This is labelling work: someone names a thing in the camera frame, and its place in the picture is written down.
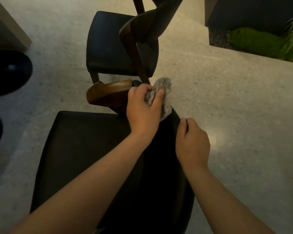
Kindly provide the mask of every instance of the gray rag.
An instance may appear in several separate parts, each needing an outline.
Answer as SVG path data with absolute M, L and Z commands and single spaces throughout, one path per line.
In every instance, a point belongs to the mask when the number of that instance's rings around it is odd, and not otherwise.
M 163 100 L 163 105 L 162 105 L 162 111 L 160 114 L 160 121 L 162 121 L 172 113 L 172 106 L 171 106 L 169 99 L 167 98 L 167 95 L 172 90 L 172 82 L 170 81 L 170 78 L 162 77 L 162 78 L 159 78 L 155 82 L 154 87 L 156 88 L 156 90 L 152 90 L 152 91 L 147 92 L 146 97 L 145 97 L 145 102 L 151 106 L 152 102 L 154 100 L 155 94 L 160 89 L 164 89 L 165 94 L 164 94 L 164 100 Z

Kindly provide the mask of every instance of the black leather backrest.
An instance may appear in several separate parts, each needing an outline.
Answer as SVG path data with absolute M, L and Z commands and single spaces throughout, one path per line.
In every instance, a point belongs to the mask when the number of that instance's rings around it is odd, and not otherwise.
M 141 42 L 154 40 L 161 36 L 183 0 L 152 1 L 156 5 L 156 9 L 144 12 L 132 19 L 131 30 L 135 36 L 139 36 L 138 39 Z

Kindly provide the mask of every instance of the person's right hand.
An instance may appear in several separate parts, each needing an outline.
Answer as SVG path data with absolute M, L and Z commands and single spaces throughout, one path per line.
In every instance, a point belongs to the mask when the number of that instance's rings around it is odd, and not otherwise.
M 207 169 L 210 148 L 207 133 L 196 121 L 193 118 L 181 118 L 176 137 L 176 155 L 182 168 Z

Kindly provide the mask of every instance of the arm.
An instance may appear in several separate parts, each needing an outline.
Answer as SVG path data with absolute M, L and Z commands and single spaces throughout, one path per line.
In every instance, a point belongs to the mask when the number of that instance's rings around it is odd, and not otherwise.
M 93 233 L 158 129 L 164 93 L 159 91 L 152 106 L 148 106 L 144 97 L 151 89 L 142 84 L 129 90 L 127 117 L 131 134 L 36 209 L 12 233 Z
M 273 234 L 210 172 L 207 167 L 209 152 L 207 133 L 194 119 L 182 118 L 176 154 L 214 234 Z

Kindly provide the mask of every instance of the chair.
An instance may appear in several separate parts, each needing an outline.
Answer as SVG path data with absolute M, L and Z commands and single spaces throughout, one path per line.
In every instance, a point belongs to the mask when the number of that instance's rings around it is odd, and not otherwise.
M 118 114 L 57 114 L 38 167 L 31 212 L 129 135 L 124 110 L 127 94 L 131 86 L 140 84 L 136 80 L 99 82 L 88 90 L 88 102 L 109 106 Z M 99 223 L 98 228 L 105 228 L 101 233 L 185 233 L 194 193 L 176 157 L 179 121 L 172 110 L 160 122 L 151 144 Z
M 158 37 L 167 28 L 182 0 L 152 0 L 156 9 L 144 11 L 133 0 L 137 16 L 98 11 L 87 39 L 86 65 L 93 83 L 98 73 L 139 76 L 143 83 L 155 71 Z

